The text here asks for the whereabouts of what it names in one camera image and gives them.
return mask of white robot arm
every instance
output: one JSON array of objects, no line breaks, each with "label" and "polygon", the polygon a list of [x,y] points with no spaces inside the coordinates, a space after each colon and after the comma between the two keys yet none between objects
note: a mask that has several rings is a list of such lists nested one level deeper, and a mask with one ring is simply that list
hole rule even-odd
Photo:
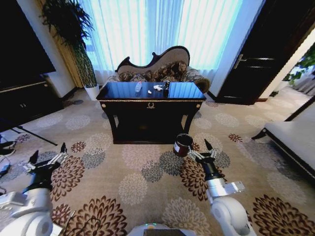
[{"label": "white robot arm", "polygon": [[242,204],[236,199],[228,197],[230,194],[243,191],[244,185],[240,181],[224,182],[222,174],[218,172],[213,163],[213,157],[216,155],[213,149],[206,157],[195,151],[189,153],[203,167],[205,181],[208,184],[207,195],[211,204],[211,213],[220,223],[223,234],[225,236],[255,236],[256,233],[248,221]]},{"label": "white robot arm", "polygon": [[51,175],[69,157],[65,144],[53,159],[37,163],[38,151],[30,158],[26,169],[33,175],[31,185],[23,193],[10,192],[0,196],[0,209],[16,218],[0,236],[50,236],[53,230],[50,200]]}]

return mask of potted plant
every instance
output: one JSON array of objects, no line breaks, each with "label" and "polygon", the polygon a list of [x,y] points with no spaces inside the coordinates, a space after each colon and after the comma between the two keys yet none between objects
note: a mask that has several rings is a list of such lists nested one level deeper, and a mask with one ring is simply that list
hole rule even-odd
[{"label": "potted plant", "polygon": [[52,26],[62,44],[72,48],[81,81],[91,100],[96,100],[99,87],[92,63],[86,52],[84,38],[90,37],[87,29],[93,29],[89,15],[76,0],[46,0],[42,8],[43,24]]},{"label": "potted plant", "polygon": [[294,85],[294,81],[300,79],[303,73],[308,71],[309,67],[313,65],[315,65],[315,44],[313,44],[297,62],[294,66],[294,72],[291,70],[291,72],[285,76],[283,81],[288,81],[289,85]]}]

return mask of floral patterned carpet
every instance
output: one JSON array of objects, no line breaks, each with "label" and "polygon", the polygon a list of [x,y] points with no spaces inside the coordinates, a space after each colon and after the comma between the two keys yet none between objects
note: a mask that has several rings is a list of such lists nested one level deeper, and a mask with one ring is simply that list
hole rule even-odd
[{"label": "floral patterned carpet", "polygon": [[[209,99],[191,124],[194,149],[206,150],[203,139],[207,139],[219,153],[216,166],[225,180],[245,185],[245,192],[234,197],[247,210],[258,235],[315,235],[314,187],[268,138],[250,139],[266,122],[284,120],[308,99],[290,88],[252,106]],[[191,229],[199,236],[222,235],[210,215],[199,164],[175,156],[172,145],[112,144],[106,115],[83,90],[64,105],[65,109],[24,127],[59,144],[65,142],[71,154],[55,170],[51,192],[56,224],[63,226],[76,210],[67,235],[76,235],[85,223],[87,236],[126,235],[148,222]],[[18,142],[16,153],[9,157],[12,168],[0,179],[0,186],[8,191],[27,186],[31,177],[22,166],[36,150],[39,160],[47,160],[60,149],[27,133],[2,135]],[[0,212],[0,229],[10,221],[7,212]]]}]

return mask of white bench cushion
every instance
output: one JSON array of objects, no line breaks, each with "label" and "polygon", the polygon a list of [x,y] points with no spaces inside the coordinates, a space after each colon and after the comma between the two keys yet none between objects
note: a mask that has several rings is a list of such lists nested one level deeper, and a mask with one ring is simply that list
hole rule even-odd
[{"label": "white bench cushion", "polygon": [[315,169],[315,122],[275,121],[267,123],[265,127]]}]

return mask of dark wooden table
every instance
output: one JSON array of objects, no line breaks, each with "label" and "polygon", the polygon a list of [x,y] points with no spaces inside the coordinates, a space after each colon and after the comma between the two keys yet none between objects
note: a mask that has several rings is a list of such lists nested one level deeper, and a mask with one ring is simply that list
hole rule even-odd
[{"label": "dark wooden table", "polygon": [[[194,83],[171,83],[168,93],[153,88],[163,83],[142,83],[140,92],[134,91],[136,84],[108,82],[97,96],[115,144],[173,144],[178,134],[188,134],[194,115],[206,100]],[[187,115],[184,128],[183,115]]]}]

